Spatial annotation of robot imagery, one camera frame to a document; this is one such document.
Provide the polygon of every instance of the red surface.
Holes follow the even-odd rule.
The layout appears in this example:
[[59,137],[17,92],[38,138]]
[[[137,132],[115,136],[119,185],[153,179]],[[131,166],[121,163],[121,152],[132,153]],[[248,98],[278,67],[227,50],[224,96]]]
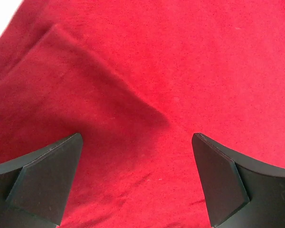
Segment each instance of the red surface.
[[62,228],[209,228],[190,139],[285,167],[285,1],[25,0],[0,163],[80,132]]

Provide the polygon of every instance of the red towel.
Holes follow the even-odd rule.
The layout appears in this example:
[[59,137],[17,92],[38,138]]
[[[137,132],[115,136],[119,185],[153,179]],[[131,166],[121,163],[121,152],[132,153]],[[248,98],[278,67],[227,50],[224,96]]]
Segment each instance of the red towel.
[[0,163],[76,132],[62,228],[210,227],[194,132],[285,168],[285,1],[25,0],[0,38]]

